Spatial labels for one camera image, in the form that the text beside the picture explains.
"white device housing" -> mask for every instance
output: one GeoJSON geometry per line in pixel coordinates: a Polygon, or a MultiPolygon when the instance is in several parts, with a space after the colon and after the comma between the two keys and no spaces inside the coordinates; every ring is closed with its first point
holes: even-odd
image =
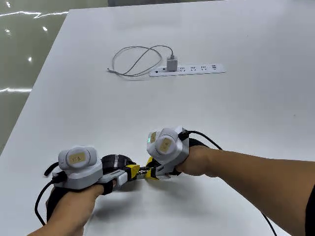
{"type": "Polygon", "coordinates": [[[55,183],[56,187],[83,189],[96,183],[103,176],[102,162],[94,147],[74,147],[64,150],[58,156],[59,167],[52,173],[55,176],[64,170],[67,180],[55,183]]]}
{"type": "Polygon", "coordinates": [[[181,141],[178,138],[178,134],[184,130],[182,126],[178,126],[149,134],[147,152],[161,164],[157,167],[157,176],[173,172],[175,166],[188,157],[189,139],[181,141]]]}

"electrical outlet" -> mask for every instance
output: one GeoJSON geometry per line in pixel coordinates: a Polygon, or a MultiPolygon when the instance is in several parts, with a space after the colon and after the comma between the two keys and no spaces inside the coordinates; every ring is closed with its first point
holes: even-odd
{"type": "Polygon", "coordinates": [[[150,71],[149,76],[194,75],[224,72],[226,72],[226,70],[222,64],[179,65],[177,71],[166,71],[165,66],[160,66],[150,71]]]}

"hand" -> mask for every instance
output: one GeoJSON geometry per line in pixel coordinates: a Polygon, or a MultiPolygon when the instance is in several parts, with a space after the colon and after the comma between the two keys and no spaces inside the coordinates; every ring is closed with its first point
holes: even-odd
{"type": "Polygon", "coordinates": [[[189,156],[176,169],[191,176],[207,175],[216,177],[217,175],[213,171],[213,164],[218,151],[205,146],[190,147],[189,156]]]}
{"type": "Polygon", "coordinates": [[[92,214],[95,200],[104,192],[102,185],[93,185],[82,192],[68,192],[58,202],[47,225],[64,225],[67,234],[83,234],[83,227],[92,214]]]}

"forearm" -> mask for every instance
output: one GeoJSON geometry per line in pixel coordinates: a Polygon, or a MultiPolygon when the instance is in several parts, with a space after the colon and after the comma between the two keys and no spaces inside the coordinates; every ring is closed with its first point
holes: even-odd
{"type": "Polygon", "coordinates": [[[83,228],[78,230],[70,227],[66,222],[46,224],[29,236],[81,236],[83,235],[83,228]]]}
{"type": "Polygon", "coordinates": [[[213,154],[212,150],[212,172],[290,234],[304,235],[315,162],[265,159],[220,150],[213,154]]]}

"glossy floor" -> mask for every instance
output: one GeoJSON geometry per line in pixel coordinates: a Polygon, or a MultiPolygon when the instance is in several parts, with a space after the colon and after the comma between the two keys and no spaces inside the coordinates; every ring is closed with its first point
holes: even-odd
{"type": "Polygon", "coordinates": [[[0,154],[69,9],[184,1],[1,0],[0,154]]]}

